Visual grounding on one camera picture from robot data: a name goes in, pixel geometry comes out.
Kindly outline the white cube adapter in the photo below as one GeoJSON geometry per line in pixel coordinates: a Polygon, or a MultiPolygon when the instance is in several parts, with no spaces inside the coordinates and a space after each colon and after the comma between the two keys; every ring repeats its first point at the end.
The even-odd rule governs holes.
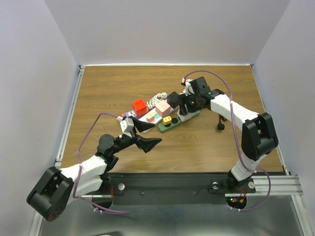
{"type": "Polygon", "coordinates": [[[180,111],[177,112],[177,116],[181,122],[185,122],[191,118],[197,117],[200,115],[200,111],[196,111],[194,113],[188,113],[187,115],[181,115],[180,111]]]}

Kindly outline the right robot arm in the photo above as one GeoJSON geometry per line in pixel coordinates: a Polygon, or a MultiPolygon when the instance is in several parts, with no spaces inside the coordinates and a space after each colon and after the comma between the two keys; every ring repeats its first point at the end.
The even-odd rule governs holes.
{"type": "Polygon", "coordinates": [[[210,89],[204,77],[194,80],[184,77],[181,84],[185,88],[180,94],[159,93],[148,103],[135,101],[131,117],[170,128],[173,123],[166,118],[173,112],[177,113],[177,123],[180,124],[195,117],[202,109],[208,109],[217,113],[219,120],[231,121],[232,128],[239,128],[242,137],[240,141],[235,138],[239,160],[228,172],[226,186],[232,192],[239,191],[256,172],[261,160],[279,144],[271,115],[248,110],[234,102],[232,94],[210,89]]]}

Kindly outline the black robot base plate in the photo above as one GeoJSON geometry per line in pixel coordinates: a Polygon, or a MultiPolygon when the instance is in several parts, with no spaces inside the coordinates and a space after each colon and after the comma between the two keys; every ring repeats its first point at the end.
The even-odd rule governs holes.
{"type": "Polygon", "coordinates": [[[227,173],[109,173],[94,200],[109,198],[115,206],[224,205],[226,196],[255,193],[249,178],[234,184],[227,173]]]}

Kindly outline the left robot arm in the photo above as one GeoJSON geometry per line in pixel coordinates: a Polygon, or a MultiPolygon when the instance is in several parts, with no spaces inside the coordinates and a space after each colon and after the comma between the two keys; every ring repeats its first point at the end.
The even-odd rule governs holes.
{"type": "Polygon", "coordinates": [[[116,153],[131,145],[147,153],[161,141],[140,135],[102,135],[96,153],[88,160],[67,168],[48,168],[27,196],[27,203],[47,221],[53,221],[73,200],[90,192],[103,194],[109,190],[110,182],[104,177],[118,162],[116,153]]]}

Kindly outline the red cube socket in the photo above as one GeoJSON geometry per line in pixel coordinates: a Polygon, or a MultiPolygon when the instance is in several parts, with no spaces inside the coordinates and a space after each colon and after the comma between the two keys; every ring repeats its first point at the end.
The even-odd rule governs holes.
{"type": "Polygon", "coordinates": [[[133,110],[138,117],[145,115],[148,112],[147,105],[143,99],[138,99],[132,103],[133,110]]]}

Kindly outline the purple power strip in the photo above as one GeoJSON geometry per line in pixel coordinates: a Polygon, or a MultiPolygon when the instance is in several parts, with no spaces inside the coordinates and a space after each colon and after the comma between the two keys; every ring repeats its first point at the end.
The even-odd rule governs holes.
{"type": "Polygon", "coordinates": [[[134,118],[138,119],[138,116],[137,116],[136,112],[134,110],[130,110],[130,111],[126,112],[126,113],[118,115],[116,120],[118,120],[119,122],[122,122],[124,119],[126,119],[128,117],[134,117],[134,118]]]}

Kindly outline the yellow green charger plug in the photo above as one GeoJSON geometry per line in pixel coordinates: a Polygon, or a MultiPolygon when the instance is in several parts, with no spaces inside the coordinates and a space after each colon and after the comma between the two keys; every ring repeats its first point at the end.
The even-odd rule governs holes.
{"type": "Polygon", "coordinates": [[[172,122],[172,117],[171,116],[164,117],[162,122],[164,125],[169,125],[172,122]]]}

